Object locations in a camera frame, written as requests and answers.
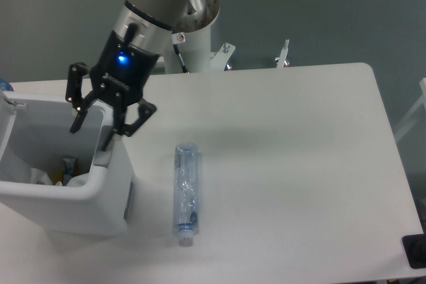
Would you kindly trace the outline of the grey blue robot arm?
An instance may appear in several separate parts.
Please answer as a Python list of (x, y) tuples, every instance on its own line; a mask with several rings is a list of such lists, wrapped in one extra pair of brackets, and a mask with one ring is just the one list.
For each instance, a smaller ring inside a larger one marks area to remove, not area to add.
[(71, 133), (81, 129), (97, 100), (113, 109), (112, 129), (102, 150), (115, 137), (131, 137), (156, 112), (144, 99), (143, 88), (188, 2), (125, 0), (96, 65), (69, 67), (65, 99), (77, 112)]

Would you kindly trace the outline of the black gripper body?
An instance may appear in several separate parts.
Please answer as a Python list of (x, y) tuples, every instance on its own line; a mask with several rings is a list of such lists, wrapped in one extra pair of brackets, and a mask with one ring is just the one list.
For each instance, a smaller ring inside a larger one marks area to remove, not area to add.
[(113, 108), (137, 103), (158, 58), (158, 54), (129, 47), (111, 32), (97, 64), (90, 71), (95, 98)]

